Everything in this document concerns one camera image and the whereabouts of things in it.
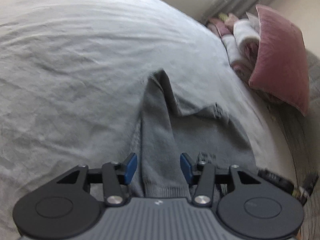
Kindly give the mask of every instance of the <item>white bed sheet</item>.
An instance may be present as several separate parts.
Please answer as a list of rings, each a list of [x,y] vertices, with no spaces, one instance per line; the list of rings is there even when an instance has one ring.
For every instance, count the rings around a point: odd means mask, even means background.
[[[160,0],[0,0],[0,235],[12,208],[65,170],[129,151],[146,77],[217,102],[245,128],[256,164],[295,179],[266,104],[233,73],[221,41]]]

